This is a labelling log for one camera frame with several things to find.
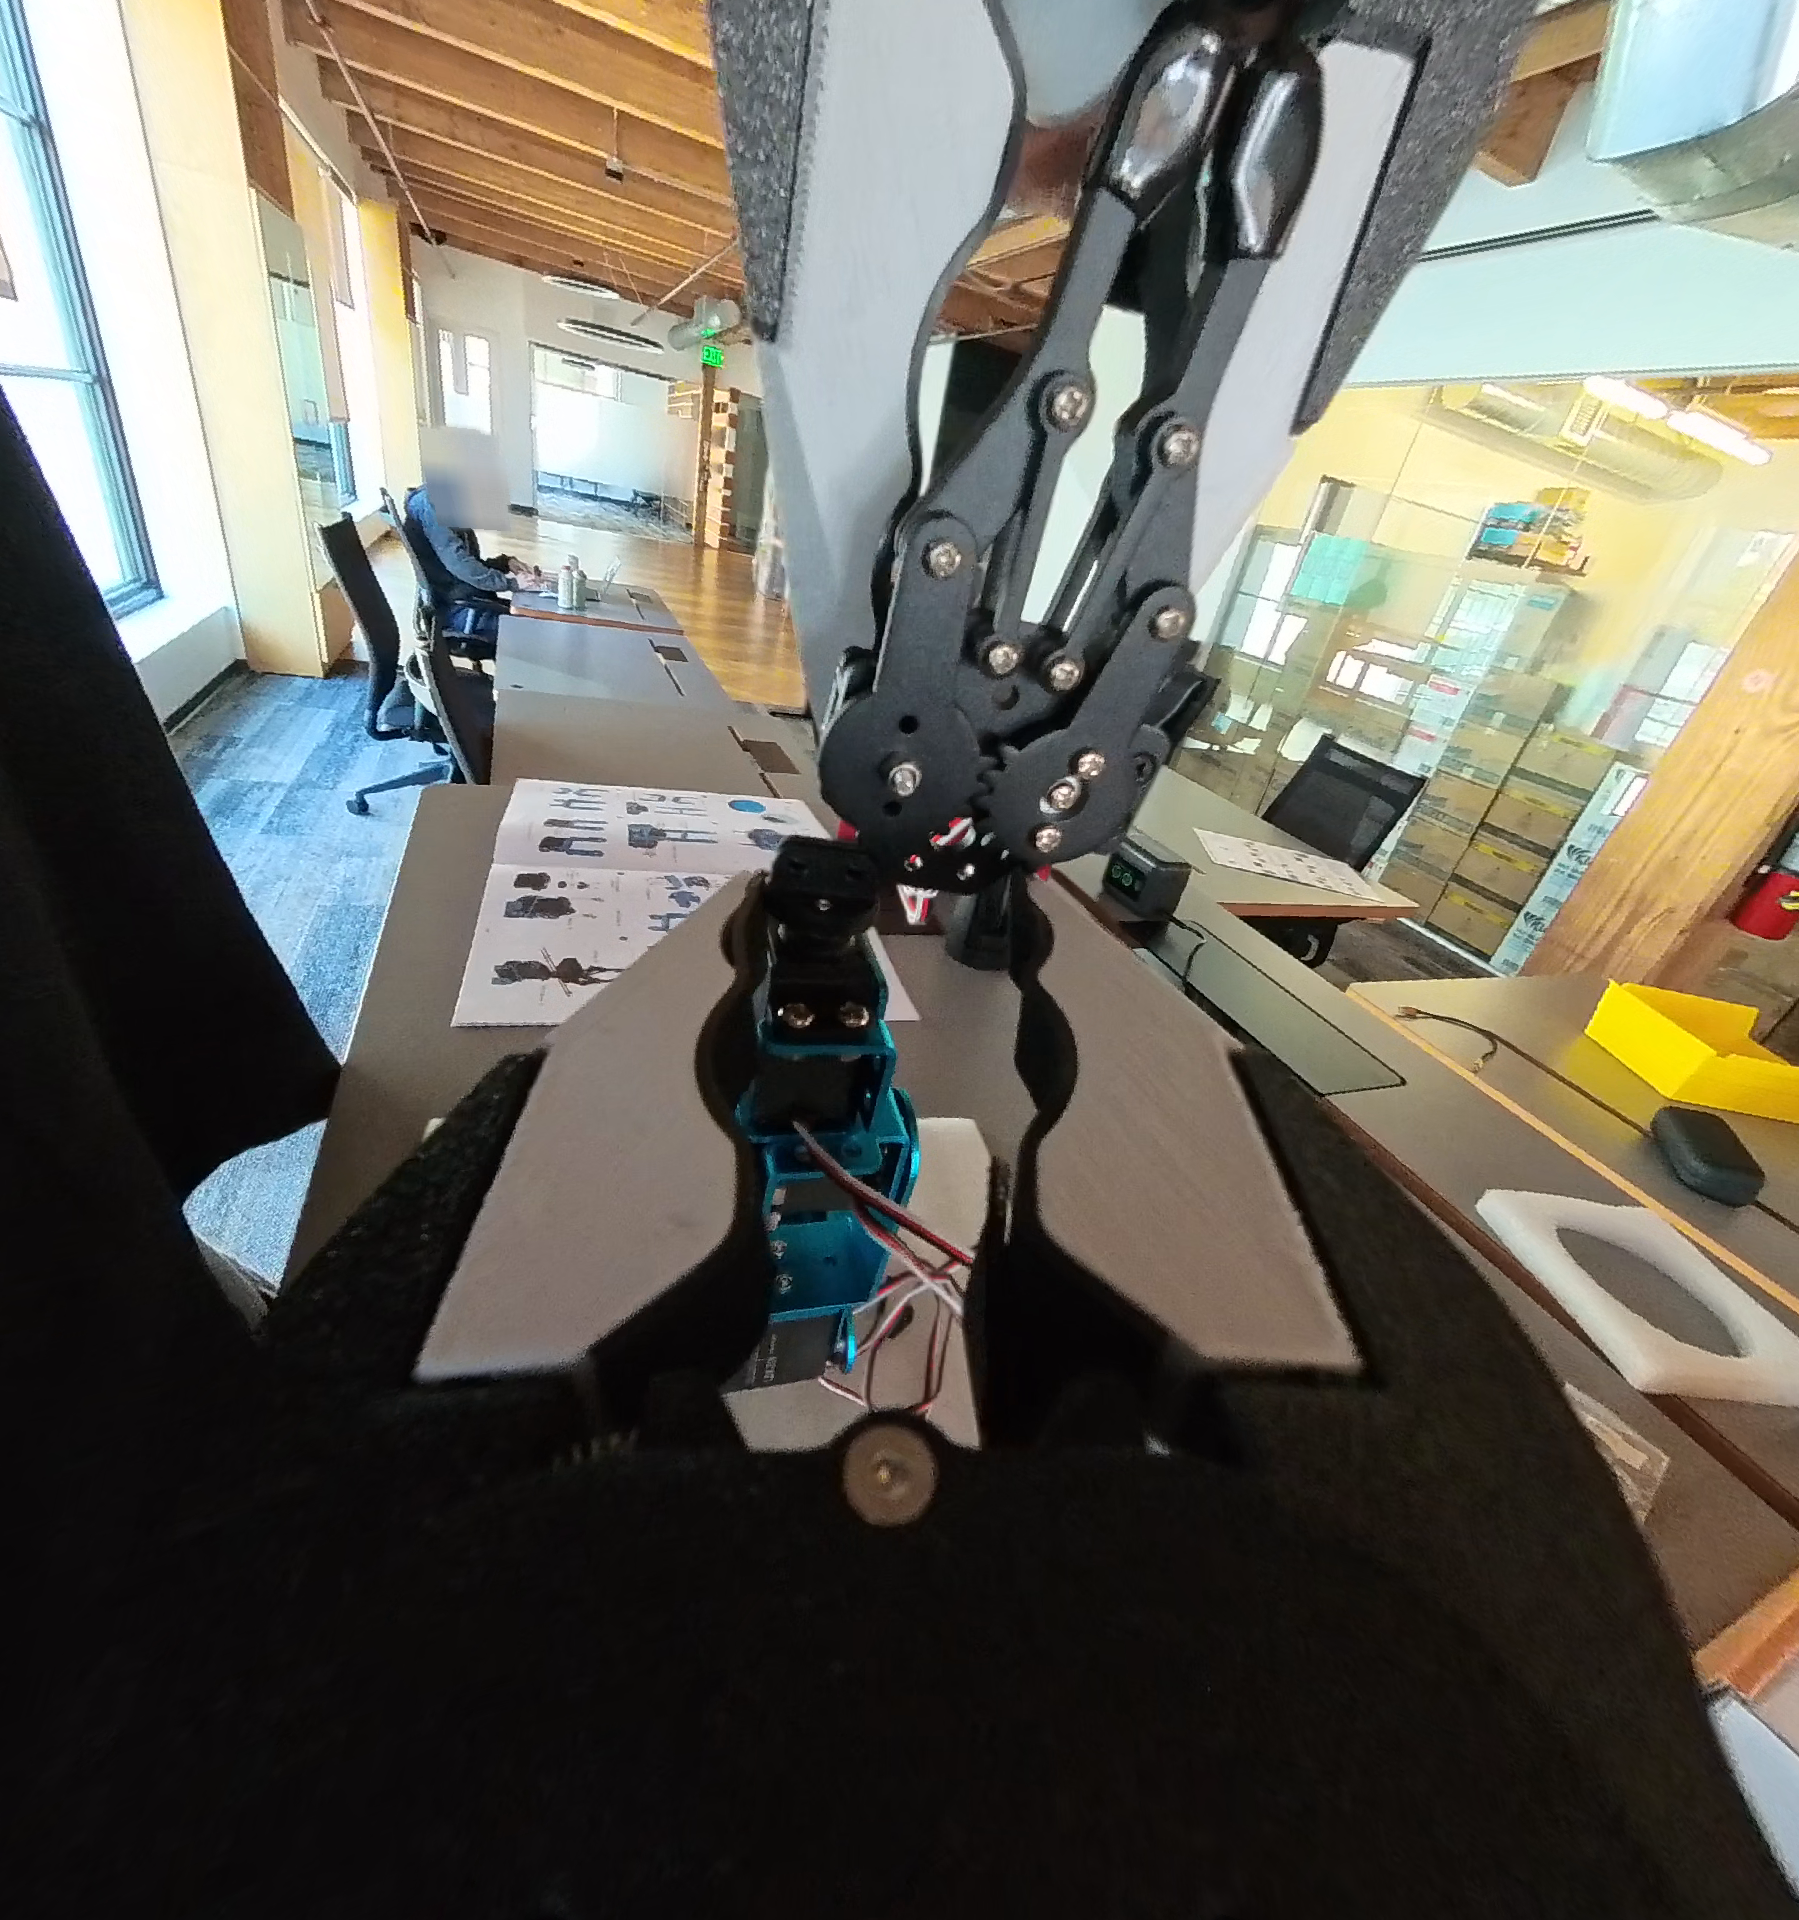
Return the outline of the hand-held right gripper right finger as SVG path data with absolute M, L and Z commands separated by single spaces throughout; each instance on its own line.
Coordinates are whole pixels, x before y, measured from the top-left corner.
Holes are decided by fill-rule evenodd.
M 976 1391 L 1367 1384 L 1240 1046 L 1063 890 L 1012 900 L 1031 1100 L 982 1256 Z

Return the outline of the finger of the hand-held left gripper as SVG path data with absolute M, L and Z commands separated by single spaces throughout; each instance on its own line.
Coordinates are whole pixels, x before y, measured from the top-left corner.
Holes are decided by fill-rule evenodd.
M 1296 440 L 1430 225 L 1430 20 L 1163 4 L 1095 139 L 1095 312 L 1137 318 L 1119 440 Z
M 1006 148 L 990 4 L 756 4 L 756 366 L 816 720 L 841 657 L 879 637 L 919 363 Z

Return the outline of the printed instruction sheet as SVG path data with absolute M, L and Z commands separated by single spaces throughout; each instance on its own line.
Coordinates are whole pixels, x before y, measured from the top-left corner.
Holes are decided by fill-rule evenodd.
M 521 779 L 496 833 L 454 1025 L 544 1026 L 622 976 L 732 877 L 796 838 L 801 801 L 678 786 Z

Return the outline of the black desk panel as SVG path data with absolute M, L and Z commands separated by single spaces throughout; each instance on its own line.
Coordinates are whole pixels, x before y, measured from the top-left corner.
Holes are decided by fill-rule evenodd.
M 1145 933 L 1139 949 L 1188 1002 L 1283 1063 L 1313 1095 L 1345 1100 L 1408 1085 L 1403 1044 L 1388 1041 L 1377 1020 L 1257 925 L 1214 912 Z

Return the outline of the white foam sheet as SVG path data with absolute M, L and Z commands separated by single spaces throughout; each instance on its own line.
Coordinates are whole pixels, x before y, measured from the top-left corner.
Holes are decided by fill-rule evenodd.
M 868 1414 L 915 1414 L 952 1444 L 979 1444 L 973 1374 L 953 1306 L 973 1271 L 955 1263 L 943 1245 L 979 1251 L 990 1176 L 991 1159 L 973 1120 L 921 1122 L 921 1170 L 911 1213 L 933 1235 L 891 1230 L 908 1254 L 888 1258 L 885 1290 L 857 1312 L 854 1367 L 832 1361 L 810 1380 L 725 1396 L 755 1451 L 823 1451 Z

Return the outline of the shelf of cardboard boxes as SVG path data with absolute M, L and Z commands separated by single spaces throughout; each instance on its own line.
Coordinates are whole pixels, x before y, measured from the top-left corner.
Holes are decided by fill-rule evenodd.
M 1430 938 L 1498 973 L 1523 965 L 1536 900 L 1629 750 L 1595 734 L 1615 682 L 1590 594 L 1564 578 L 1467 561 L 1439 597 L 1401 743 L 1420 798 L 1382 877 Z

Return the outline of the brown wooden desk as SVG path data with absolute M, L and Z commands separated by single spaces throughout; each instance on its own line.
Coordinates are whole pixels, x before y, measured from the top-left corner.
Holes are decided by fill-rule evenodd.
M 1682 1186 L 1647 1139 L 1666 1100 L 1585 1040 L 1602 990 L 1564 976 L 1478 976 L 1365 981 L 1349 996 L 1799 1321 L 1799 1124 L 1730 1117 L 1769 1174 L 1752 1207 Z

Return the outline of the dark grey desk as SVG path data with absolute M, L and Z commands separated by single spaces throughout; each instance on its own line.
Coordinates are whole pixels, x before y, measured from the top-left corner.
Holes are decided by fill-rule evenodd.
M 505 990 L 502 1018 L 455 1020 L 457 996 L 520 777 L 716 790 L 830 812 L 814 784 L 810 721 L 716 695 L 695 642 L 660 631 L 675 686 L 624 668 L 605 641 L 570 642 L 573 695 L 499 696 L 496 786 L 439 786 L 417 803 L 375 969 L 350 1044 L 310 1196 L 297 1271 L 421 1143 L 424 1126 L 505 1053 L 551 1033 L 587 999 L 556 976 Z M 1345 990 L 1276 947 L 1257 925 L 1186 903 L 1159 935 L 1126 927 L 1101 900 L 1099 867 L 1054 884 L 1075 925 L 1093 923 L 1089 985 L 1109 996 L 1122 1037 L 1161 1040 L 1167 1067 L 1203 1056 L 1185 1017 L 1277 1056 L 1404 1191 L 1431 1211 L 1508 1296 L 1553 1364 L 1668 1467 L 1643 1527 L 1702 1669 L 1760 1692 L 1799 1669 L 1799 1406 L 1702 1400 L 1622 1384 L 1567 1306 L 1478 1213 L 1488 1191 L 1629 1206 L 1678 1225 L 1734 1290 L 1799 1334 L 1799 1129 L 1743 1122 L 1770 1174 L 1760 1202 L 1730 1209 L 1683 1186 L 1647 1137 L 1661 1100 L 1572 1033 L 1593 990 L 1539 984 L 1408 981 Z

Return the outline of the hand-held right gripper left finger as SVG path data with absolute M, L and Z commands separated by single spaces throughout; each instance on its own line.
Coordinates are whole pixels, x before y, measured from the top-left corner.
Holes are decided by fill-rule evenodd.
M 773 1267 L 736 1122 L 750 1082 L 756 896 L 718 896 L 557 1026 L 417 1353 L 423 1387 L 575 1374 L 725 1384 Z

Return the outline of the large window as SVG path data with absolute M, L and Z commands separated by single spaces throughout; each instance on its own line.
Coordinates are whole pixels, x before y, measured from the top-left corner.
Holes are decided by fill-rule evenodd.
M 0 386 L 111 613 L 162 591 L 23 4 L 0 2 Z

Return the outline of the yellow box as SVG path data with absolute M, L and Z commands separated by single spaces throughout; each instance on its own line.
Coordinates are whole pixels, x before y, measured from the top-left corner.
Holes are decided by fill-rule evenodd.
M 1799 1067 L 1765 1048 L 1740 1002 L 1613 981 L 1585 1040 L 1666 1102 L 1799 1124 Z

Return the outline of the beige office table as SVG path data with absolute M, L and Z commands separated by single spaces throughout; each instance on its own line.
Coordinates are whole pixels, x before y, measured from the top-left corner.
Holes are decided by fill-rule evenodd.
M 1186 907 L 1222 908 L 1248 923 L 1416 923 L 1423 914 L 1416 900 L 1175 771 L 1155 776 L 1135 828 L 1186 863 Z

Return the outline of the small black box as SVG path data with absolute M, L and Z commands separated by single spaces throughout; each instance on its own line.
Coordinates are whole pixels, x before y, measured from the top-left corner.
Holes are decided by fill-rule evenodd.
M 1133 828 L 1103 858 L 1101 896 L 1139 923 L 1173 923 L 1183 907 L 1191 863 Z

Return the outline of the black toy robot claw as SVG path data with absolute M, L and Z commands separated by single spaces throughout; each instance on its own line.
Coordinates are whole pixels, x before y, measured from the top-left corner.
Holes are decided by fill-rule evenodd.
M 891 537 L 885 623 L 850 650 L 818 779 L 885 884 L 975 894 L 1119 838 L 1193 657 L 1195 479 L 1212 401 L 1316 183 L 1324 73 L 1300 4 L 1175 4 L 1114 93 L 1046 317 Z M 1062 468 L 1099 404 L 1109 308 L 1145 376 L 1047 616 Z

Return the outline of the white foam packing piece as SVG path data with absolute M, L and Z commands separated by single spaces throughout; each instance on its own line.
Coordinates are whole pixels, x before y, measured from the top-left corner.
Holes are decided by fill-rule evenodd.
M 1488 1191 L 1478 1213 L 1498 1242 L 1567 1312 L 1640 1393 L 1799 1408 L 1799 1334 L 1752 1296 L 1661 1213 L 1638 1206 Z M 1674 1338 L 1597 1280 L 1570 1236 L 1631 1254 L 1709 1310 L 1730 1340 L 1719 1356 Z

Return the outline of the silver ventilation duct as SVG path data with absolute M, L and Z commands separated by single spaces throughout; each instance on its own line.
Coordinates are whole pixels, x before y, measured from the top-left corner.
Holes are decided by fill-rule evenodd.
M 1616 2 L 1585 159 L 1655 213 L 1799 250 L 1799 2 Z

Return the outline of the white paper sheet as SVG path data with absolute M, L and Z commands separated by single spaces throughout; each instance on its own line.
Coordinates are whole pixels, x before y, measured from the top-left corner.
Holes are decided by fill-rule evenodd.
M 1232 873 L 1307 888 L 1345 900 L 1384 900 L 1384 891 L 1369 885 L 1352 867 L 1320 852 L 1280 847 L 1203 828 L 1195 829 L 1195 838 L 1216 867 Z

